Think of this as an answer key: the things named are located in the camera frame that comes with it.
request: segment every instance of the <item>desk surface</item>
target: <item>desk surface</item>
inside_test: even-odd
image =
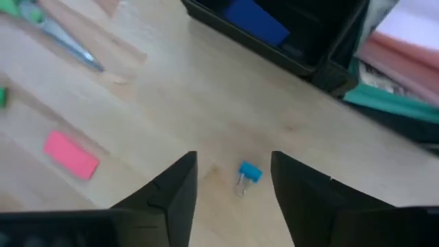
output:
[[[11,88],[0,111],[1,210],[110,207],[189,150],[200,166],[192,246],[291,246],[272,150],[396,206],[439,204],[437,158],[191,20],[179,1],[122,1],[111,18],[92,1],[61,2],[145,60],[129,80],[109,80],[0,16],[0,82]],[[43,154],[55,129],[100,158],[90,181]],[[241,199],[232,188],[242,160],[265,176]]]

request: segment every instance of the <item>green object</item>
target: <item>green object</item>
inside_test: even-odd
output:
[[[16,0],[0,0],[0,12],[20,17],[19,2]]]
[[[0,88],[0,108],[4,108],[6,106],[7,94],[8,94],[7,88]]]
[[[358,74],[358,63],[358,59],[353,58],[350,70],[361,80]],[[439,108],[368,86],[362,82],[355,89],[349,91],[344,100],[360,106],[439,124]]]
[[[34,23],[42,23],[44,21],[44,14],[40,10],[34,10],[30,13],[30,18]]]

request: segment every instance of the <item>black tray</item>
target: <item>black tray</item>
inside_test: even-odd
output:
[[[357,84],[351,59],[368,0],[182,0],[190,16],[333,95]],[[236,12],[263,12],[242,19]],[[275,36],[264,36],[276,29]]]

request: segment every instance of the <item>pink paper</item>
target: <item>pink paper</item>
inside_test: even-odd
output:
[[[99,165],[99,160],[96,157],[70,141],[59,131],[50,133],[44,146],[44,152],[84,180],[90,180],[97,165]]]

